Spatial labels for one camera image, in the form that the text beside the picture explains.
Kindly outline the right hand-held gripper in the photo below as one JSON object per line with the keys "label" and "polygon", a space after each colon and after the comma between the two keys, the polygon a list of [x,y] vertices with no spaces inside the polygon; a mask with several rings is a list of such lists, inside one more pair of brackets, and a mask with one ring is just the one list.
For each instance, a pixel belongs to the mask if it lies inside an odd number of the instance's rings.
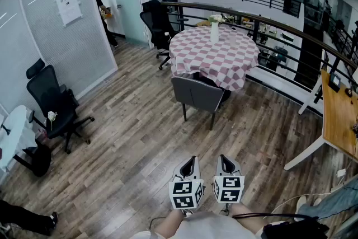
{"label": "right hand-held gripper", "polygon": [[213,192],[218,203],[239,203],[244,189],[244,176],[240,164],[221,154],[217,159]]}

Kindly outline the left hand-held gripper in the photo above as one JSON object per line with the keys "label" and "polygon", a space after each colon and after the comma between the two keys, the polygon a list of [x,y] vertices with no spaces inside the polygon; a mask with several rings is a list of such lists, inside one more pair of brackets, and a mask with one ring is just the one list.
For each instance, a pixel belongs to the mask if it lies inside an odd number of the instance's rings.
{"label": "left hand-held gripper", "polygon": [[200,176],[199,159],[191,156],[175,169],[176,176],[169,182],[169,198],[173,209],[196,209],[204,195],[203,179],[182,179],[177,176]]}

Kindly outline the blue upholstered chair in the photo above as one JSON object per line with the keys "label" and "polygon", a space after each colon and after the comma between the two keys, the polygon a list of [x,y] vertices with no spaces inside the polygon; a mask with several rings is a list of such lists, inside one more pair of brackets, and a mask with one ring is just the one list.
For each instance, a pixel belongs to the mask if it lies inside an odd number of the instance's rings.
{"label": "blue upholstered chair", "polygon": [[190,105],[211,113],[210,130],[212,130],[224,92],[220,88],[186,77],[172,77],[171,83],[176,100],[182,104],[184,121],[187,121],[186,105]]}

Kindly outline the person's left forearm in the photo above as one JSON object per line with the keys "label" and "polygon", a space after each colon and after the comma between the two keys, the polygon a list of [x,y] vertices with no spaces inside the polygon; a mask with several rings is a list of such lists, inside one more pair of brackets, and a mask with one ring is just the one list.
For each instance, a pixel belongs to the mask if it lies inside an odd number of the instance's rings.
{"label": "person's left forearm", "polygon": [[161,239],[175,238],[176,233],[185,219],[181,209],[172,210],[168,216],[155,228],[154,232]]}

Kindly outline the black shoulder bag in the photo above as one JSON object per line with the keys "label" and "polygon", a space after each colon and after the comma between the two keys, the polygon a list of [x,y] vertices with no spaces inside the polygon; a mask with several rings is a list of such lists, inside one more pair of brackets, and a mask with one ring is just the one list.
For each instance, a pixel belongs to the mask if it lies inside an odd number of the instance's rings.
{"label": "black shoulder bag", "polygon": [[329,227],[315,219],[264,226],[261,239],[327,239]]}

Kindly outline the black mesh office chair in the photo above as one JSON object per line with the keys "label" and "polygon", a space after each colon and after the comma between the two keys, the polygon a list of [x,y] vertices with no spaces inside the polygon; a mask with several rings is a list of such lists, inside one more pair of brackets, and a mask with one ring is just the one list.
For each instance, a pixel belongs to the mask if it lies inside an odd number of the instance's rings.
{"label": "black mesh office chair", "polygon": [[170,60],[169,45],[171,39],[178,34],[174,30],[169,20],[169,9],[167,6],[161,4],[159,0],[151,0],[142,3],[143,11],[140,13],[140,18],[149,29],[151,37],[150,41],[157,50],[163,50],[156,54],[158,59],[160,56],[165,56],[165,60],[159,65],[159,70]]}

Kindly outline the black office chair with headrest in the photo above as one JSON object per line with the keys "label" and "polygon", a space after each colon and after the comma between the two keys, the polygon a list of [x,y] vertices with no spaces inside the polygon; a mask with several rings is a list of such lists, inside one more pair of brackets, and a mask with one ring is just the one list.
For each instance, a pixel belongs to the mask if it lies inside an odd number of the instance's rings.
{"label": "black office chair with headrest", "polygon": [[[82,120],[77,120],[76,108],[79,106],[79,103],[74,97],[73,91],[67,88],[66,85],[59,84],[54,67],[52,65],[45,65],[42,59],[37,60],[27,69],[26,77],[29,80],[26,88],[37,102],[45,117],[45,123],[42,123],[33,112],[33,121],[46,131],[49,139],[64,137],[65,152],[70,154],[71,136],[74,134],[78,138],[82,138],[77,129],[88,121],[95,121],[95,118],[88,116]],[[48,120],[49,111],[57,112],[52,129]]]}

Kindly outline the person's white shirt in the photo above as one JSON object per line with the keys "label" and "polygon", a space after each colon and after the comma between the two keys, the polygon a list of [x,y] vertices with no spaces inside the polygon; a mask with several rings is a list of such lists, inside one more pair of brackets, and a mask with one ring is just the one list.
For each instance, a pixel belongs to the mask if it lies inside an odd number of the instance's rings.
{"label": "person's white shirt", "polygon": [[[264,225],[258,218],[236,220],[212,212],[199,212],[185,218],[175,238],[170,239],[260,239]],[[161,238],[151,230],[139,232],[129,239]]]}

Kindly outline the wooden desk with white legs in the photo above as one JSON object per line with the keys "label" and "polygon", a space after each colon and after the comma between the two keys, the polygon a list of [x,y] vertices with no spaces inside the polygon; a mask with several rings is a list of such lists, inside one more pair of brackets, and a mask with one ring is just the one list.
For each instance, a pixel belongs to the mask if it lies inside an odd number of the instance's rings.
{"label": "wooden desk with white legs", "polygon": [[358,163],[358,141],[353,131],[353,126],[358,119],[358,95],[354,93],[352,97],[348,97],[344,84],[340,84],[339,91],[335,92],[329,86],[330,76],[329,73],[321,70],[318,81],[298,111],[298,114],[301,115],[321,88],[323,95],[322,134],[284,166],[286,171],[299,164],[324,144],[345,153]]}

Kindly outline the white vase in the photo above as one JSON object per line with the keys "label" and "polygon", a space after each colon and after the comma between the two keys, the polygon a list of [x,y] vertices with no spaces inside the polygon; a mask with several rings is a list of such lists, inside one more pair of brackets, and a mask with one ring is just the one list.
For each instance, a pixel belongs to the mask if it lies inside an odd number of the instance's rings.
{"label": "white vase", "polygon": [[211,23],[210,41],[213,44],[219,42],[219,23],[218,22]]}

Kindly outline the black box device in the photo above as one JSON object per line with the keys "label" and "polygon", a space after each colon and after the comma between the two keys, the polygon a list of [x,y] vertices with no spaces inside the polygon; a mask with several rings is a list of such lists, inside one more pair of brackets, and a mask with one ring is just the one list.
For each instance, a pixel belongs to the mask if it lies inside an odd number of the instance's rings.
{"label": "black box device", "polygon": [[337,93],[340,90],[341,78],[338,75],[336,75],[335,73],[331,73],[329,75],[328,85],[331,89],[334,90],[334,92]]}

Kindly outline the black railing with wooden handrail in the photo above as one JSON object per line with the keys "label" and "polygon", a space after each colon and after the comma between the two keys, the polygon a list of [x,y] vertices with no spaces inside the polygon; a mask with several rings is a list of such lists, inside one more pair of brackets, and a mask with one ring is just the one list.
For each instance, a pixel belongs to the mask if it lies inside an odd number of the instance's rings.
{"label": "black railing with wooden handrail", "polygon": [[206,5],[206,4],[197,4],[197,3],[181,3],[181,2],[161,2],[161,5],[167,7],[177,7],[180,11],[180,15],[183,15],[183,9],[195,9],[195,10],[203,10],[203,11],[211,11],[216,12],[223,15],[235,16],[239,19],[247,18],[249,20],[253,20],[253,28],[247,28],[243,25],[239,24],[231,24],[235,28],[240,28],[250,32],[252,35],[252,40],[256,43],[257,46],[261,48],[264,53],[268,53],[271,51],[273,53],[278,53],[286,57],[286,63],[278,62],[276,60],[270,59],[266,56],[259,55],[260,59],[268,60],[269,62],[275,63],[278,67],[281,67],[283,70],[287,72],[287,74],[281,74],[278,70],[272,70],[264,65],[259,65],[258,68],[263,70],[264,73],[260,73],[258,71],[254,71],[249,74],[249,78],[253,81],[259,81],[262,85],[267,86],[275,90],[276,92],[288,97],[296,102],[304,102],[308,99],[308,94],[313,90],[308,86],[299,83],[294,79],[295,76],[301,76],[306,79],[308,82],[317,84],[319,81],[319,77],[321,76],[321,70],[314,68],[311,64],[308,64],[304,61],[301,61],[298,56],[294,56],[293,54],[284,54],[274,48],[271,48],[267,45],[261,44],[258,42],[259,36],[266,36],[269,39],[275,40],[282,44],[285,44],[291,48],[293,48],[294,52],[303,53],[304,50],[298,47],[295,44],[292,44],[288,40],[282,40],[278,36],[273,36],[273,34],[265,33],[260,31],[260,25],[265,24],[269,27],[274,27],[278,31],[287,32],[290,35],[293,35],[300,40],[306,40],[314,45],[318,45],[322,50],[324,50],[325,54],[331,54],[335,57],[335,63],[330,64],[328,61],[314,55],[312,52],[307,52],[312,58],[318,60],[323,64],[324,67],[330,68],[330,73],[334,73],[336,75],[341,75],[343,78],[346,78],[350,82],[350,87],[352,91],[358,94],[358,80],[354,80],[354,78],[350,77],[348,74],[338,69],[339,62],[343,62],[349,65],[351,68],[356,68],[351,60],[345,57],[343,54],[338,51],[332,49],[327,44],[315,39],[314,37],[294,28],[284,23],[272,20],[267,17],[262,17],[258,15],[254,15],[251,13],[245,13],[240,11],[231,10],[228,8]]}

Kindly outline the black metal walkway railing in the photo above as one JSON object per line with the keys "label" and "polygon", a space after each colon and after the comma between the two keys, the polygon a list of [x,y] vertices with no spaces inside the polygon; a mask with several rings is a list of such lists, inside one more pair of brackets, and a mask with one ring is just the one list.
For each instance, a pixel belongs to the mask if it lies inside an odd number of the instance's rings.
{"label": "black metal walkway railing", "polygon": [[330,17],[328,34],[337,50],[358,66],[358,43],[353,49],[352,36],[345,30],[343,22]]}

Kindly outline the white cloth covered table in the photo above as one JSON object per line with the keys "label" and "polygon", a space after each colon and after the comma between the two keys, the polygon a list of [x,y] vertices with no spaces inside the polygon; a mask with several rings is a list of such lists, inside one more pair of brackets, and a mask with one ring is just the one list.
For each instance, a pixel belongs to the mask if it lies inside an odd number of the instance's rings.
{"label": "white cloth covered table", "polygon": [[10,170],[12,160],[37,177],[44,176],[51,163],[51,150],[35,138],[33,112],[26,106],[14,108],[4,119],[0,115],[0,170]]}

